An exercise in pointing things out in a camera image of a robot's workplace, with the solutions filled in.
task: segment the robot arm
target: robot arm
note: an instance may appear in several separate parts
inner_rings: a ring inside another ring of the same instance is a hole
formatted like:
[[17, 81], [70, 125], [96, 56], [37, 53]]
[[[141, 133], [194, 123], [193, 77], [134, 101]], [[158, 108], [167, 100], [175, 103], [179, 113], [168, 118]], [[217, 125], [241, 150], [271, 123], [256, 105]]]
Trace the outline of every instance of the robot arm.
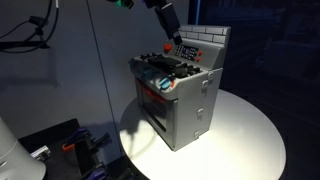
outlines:
[[[116, 2], [119, 6], [132, 8], [134, 5], [132, 0], [107, 0], [109, 2]], [[165, 30], [169, 39], [173, 39], [176, 45], [182, 43], [179, 34], [180, 22], [174, 11], [172, 3], [167, 3], [166, 0], [144, 0], [147, 8], [155, 7], [156, 14], [160, 21], [162, 28]]]

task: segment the oven handle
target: oven handle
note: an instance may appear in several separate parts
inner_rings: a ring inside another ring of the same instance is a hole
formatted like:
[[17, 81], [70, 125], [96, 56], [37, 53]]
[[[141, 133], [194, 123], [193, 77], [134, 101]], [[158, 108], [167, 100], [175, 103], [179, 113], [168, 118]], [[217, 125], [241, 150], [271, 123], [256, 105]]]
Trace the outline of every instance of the oven handle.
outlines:
[[163, 97], [161, 97], [158, 94], [152, 92], [149, 88], [147, 88], [145, 85], [143, 85], [140, 80], [138, 80], [138, 82], [139, 82], [140, 86], [142, 87], [142, 89], [147, 93], [148, 96], [158, 100], [161, 103], [165, 103], [166, 102], [166, 100]]

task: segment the white table surface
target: white table surface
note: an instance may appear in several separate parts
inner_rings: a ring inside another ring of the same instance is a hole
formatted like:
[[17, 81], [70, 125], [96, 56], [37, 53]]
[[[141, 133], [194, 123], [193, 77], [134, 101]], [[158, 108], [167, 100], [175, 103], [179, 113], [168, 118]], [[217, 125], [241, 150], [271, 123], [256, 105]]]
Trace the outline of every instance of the white table surface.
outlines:
[[137, 100], [120, 123], [122, 147], [151, 180], [276, 180], [286, 153], [283, 140], [259, 109], [219, 90], [210, 130], [173, 152], [140, 113]]

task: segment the black cable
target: black cable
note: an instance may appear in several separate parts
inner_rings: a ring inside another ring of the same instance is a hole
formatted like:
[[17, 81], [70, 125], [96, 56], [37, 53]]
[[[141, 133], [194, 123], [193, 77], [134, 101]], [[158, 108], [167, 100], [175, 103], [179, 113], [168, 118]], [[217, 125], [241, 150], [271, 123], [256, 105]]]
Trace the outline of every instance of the black cable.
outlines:
[[31, 48], [31, 49], [28, 49], [28, 50], [23, 50], [23, 51], [6, 51], [6, 50], [0, 50], [0, 51], [5, 52], [5, 53], [19, 54], [19, 53], [32, 52], [34, 50], [37, 50], [37, 49], [41, 48], [43, 45], [45, 45], [51, 39], [51, 37], [52, 37], [56, 27], [57, 27], [58, 18], [59, 18], [59, 8], [56, 8], [56, 17], [55, 17], [54, 24], [52, 26], [51, 32], [50, 32], [49, 36], [47, 37], [47, 39], [45, 41], [43, 41], [42, 43], [40, 43], [38, 46], [36, 46], [34, 48]]
[[[51, 13], [51, 9], [52, 9], [52, 1], [53, 1], [53, 0], [50, 0], [50, 2], [49, 2], [49, 6], [48, 6], [48, 10], [47, 10], [47, 14], [46, 14], [45, 20], [39, 25], [39, 27], [41, 27], [41, 28], [45, 25], [45, 23], [46, 23], [46, 22], [48, 21], [48, 19], [49, 19], [49, 16], [50, 16], [50, 13]], [[19, 43], [17, 43], [17, 44], [14, 44], [14, 45], [12, 45], [12, 46], [10, 46], [10, 47], [6, 47], [5, 49], [12, 49], [12, 48], [19, 47], [19, 46], [25, 44], [26, 42], [28, 42], [30, 39], [32, 39], [35, 35], [37, 35], [37, 32], [32, 33], [32, 34], [31, 34], [27, 39], [25, 39], [24, 41], [19, 42]]]
[[13, 31], [15, 31], [16, 29], [18, 29], [20, 26], [22, 26], [22, 25], [24, 25], [24, 24], [26, 24], [26, 23], [28, 23], [28, 22], [29, 22], [29, 21], [24, 21], [24, 22], [18, 24], [18, 25], [17, 25], [15, 28], [13, 28], [11, 31], [9, 31], [9, 32], [7, 32], [6, 34], [0, 36], [0, 39], [8, 36], [8, 35], [11, 34]]
[[[100, 54], [100, 50], [99, 50], [99, 46], [98, 46], [98, 39], [97, 39], [96, 31], [95, 31], [94, 25], [93, 25], [93, 19], [92, 19], [92, 15], [91, 15], [91, 10], [90, 10], [90, 6], [89, 6], [88, 0], [86, 0], [86, 2], [87, 2], [87, 6], [88, 6], [88, 12], [89, 12], [89, 17], [90, 17], [91, 27], [92, 27], [92, 31], [93, 31], [93, 37], [94, 37], [94, 41], [95, 41], [97, 52], [98, 52], [100, 67], [101, 67], [101, 71], [102, 71], [102, 77], [103, 77], [104, 85], [105, 85], [107, 96], [108, 96], [108, 102], [110, 104], [111, 116], [112, 116], [112, 119], [113, 119], [113, 122], [114, 122], [113, 125], [114, 125], [115, 132], [117, 134], [119, 134], [118, 131], [117, 131], [116, 123], [115, 123], [114, 112], [113, 112], [113, 109], [112, 109], [110, 93], [109, 93], [109, 89], [108, 89], [108, 85], [107, 85], [107, 77], [106, 77], [106, 74], [105, 74], [105, 70], [103, 68], [102, 58], [101, 58], [101, 54]], [[120, 145], [119, 137], [116, 136], [116, 138], [117, 138], [117, 142], [118, 142], [118, 145], [119, 145], [119, 149], [121, 151], [122, 148], [121, 148], [121, 145]]]

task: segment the oven door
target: oven door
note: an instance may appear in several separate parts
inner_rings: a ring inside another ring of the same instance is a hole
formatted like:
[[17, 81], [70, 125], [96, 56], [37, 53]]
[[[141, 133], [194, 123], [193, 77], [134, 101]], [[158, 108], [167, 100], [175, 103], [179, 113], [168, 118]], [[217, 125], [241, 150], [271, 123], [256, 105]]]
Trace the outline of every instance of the oven door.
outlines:
[[172, 131], [175, 122], [177, 100], [166, 100], [137, 80], [139, 104], [147, 113], [147, 119], [158, 131]]

